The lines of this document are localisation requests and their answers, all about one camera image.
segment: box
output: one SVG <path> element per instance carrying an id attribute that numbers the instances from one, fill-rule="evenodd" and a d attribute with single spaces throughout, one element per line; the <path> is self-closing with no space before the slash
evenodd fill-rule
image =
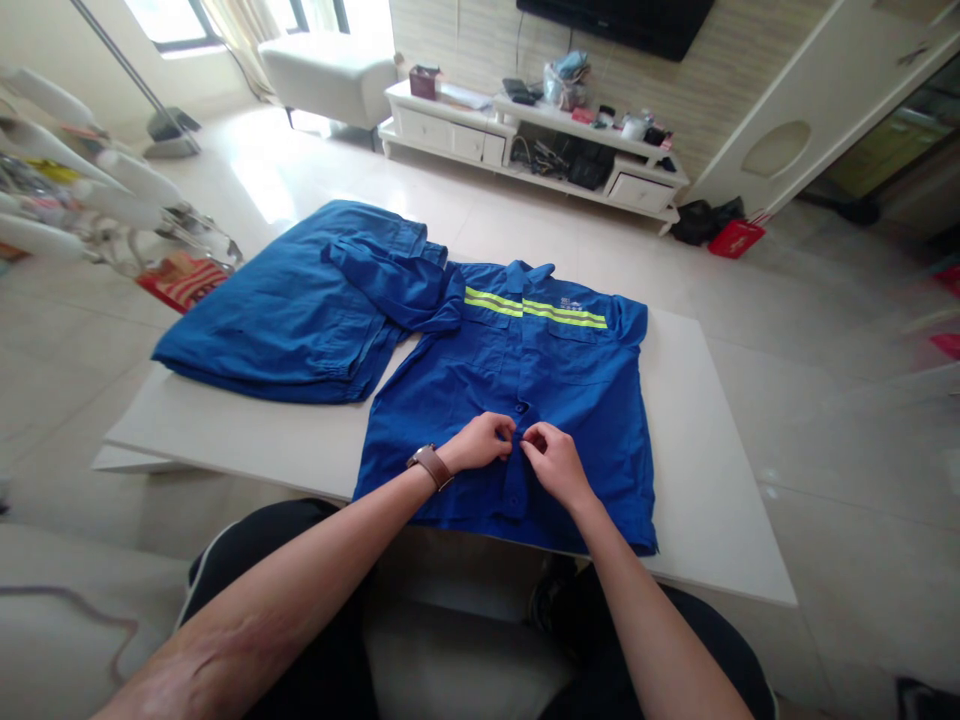
<path id="1" fill-rule="evenodd" d="M 410 68 L 410 94 L 424 100 L 436 100 L 440 94 L 439 65 L 414 65 Z"/>

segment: black bag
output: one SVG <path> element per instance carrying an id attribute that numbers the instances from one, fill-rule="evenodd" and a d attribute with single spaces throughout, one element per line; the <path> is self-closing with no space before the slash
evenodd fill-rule
<path id="1" fill-rule="evenodd" d="M 687 245 L 703 245 L 713 240 L 717 232 L 713 224 L 713 209 L 706 200 L 694 200 L 679 208 L 680 220 L 670 233 Z"/>
<path id="2" fill-rule="evenodd" d="M 733 220 L 743 220 L 743 198 L 736 197 L 718 208 L 711 208 L 706 200 L 694 200 L 678 209 L 680 220 L 670 233 L 687 245 L 710 242 Z"/>

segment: shirt placket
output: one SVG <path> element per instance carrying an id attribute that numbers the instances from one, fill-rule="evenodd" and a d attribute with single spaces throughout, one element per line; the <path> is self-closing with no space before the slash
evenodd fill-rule
<path id="1" fill-rule="evenodd" d="M 515 272 L 508 276 L 507 290 L 510 292 L 510 299 L 522 303 L 525 295 L 532 294 L 533 284 L 527 273 L 513 266 Z M 532 376 L 536 363 L 535 347 L 536 337 L 535 328 L 530 322 L 525 322 L 525 318 L 520 317 L 512 321 L 513 327 L 517 331 L 511 332 L 511 348 L 507 352 L 507 358 L 510 363 L 509 382 L 511 383 L 511 393 L 514 399 L 512 417 L 517 423 L 517 431 L 513 437 L 514 451 L 507 464 L 507 473 L 503 485 L 502 513 L 510 518 L 523 518 L 526 516 L 527 503 L 529 499 L 529 476 L 532 471 L 528 468 L 526 456 L 520 449 L 520 440 L 523 434 L 531 425 L 540 421 L 537 408 L 532 403 L 532 399 L 527 395 L 526 388 L 530 387 L 528 378 Z"/>

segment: tv stand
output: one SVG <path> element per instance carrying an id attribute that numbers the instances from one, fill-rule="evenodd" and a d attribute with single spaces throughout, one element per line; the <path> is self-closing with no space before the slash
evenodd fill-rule
<path id="1" fill-rule="evenodd" d="M 456 105 L 442 92 L 437 100 L 411 95 L 409 80 L 387 89 L 386 96 L 393 117 L 379 131 L 388 158 L 393 143 L 423 150 L 655 218 L 663 222 L 660 235 L 666 235 L 680 219 L 674 196 L 690 180 L 672 152 L 642 141 L 626 140 L 612 128 L 599 130 L 576 122 L 570 113 L 542 101 L 520 105 L 502 93 L 494 96 L 491 108 L 482 111 Z M 567 180 L 534 175 L 522 163 L 511 161 L 510 151 L 521 123 L 615 148 L 618 152 L 606 184 L 588 190 Z M 675 168 L 673 172 L 660 166 L 668 158 Z"/>

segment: drawer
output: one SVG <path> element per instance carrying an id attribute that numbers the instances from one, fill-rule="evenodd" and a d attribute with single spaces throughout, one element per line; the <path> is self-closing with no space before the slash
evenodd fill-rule
<path id="1" fill-rule="evenodd" d="M 486 133 L 463 125 L 451 124 L 453 128 L 453 154 L 457 157 L 480 162 L 483 157 L 483 136 Z"/>
<path id="2" fill-rule="evenodd" d="M 647 212 L 661 212 L 667 207 L 677 188 L 651 182 L 620 173 L 610 190 L 610 199 L 615 203 L 635 207 Z"/>
<path id="3" fill-rule="evenodd" d="M 450 151 L 452 123 L 408 108 L 397 108 L 397 119 L 400 121 L 401 136 L 438 150 Z"/>
<path id="4" fill-rule="evenodd" d="M 499 135 L 486 133 L 483 138 L 483 162 L 487 165 L 503 165 L 503 151 L 507 141 Z"/>

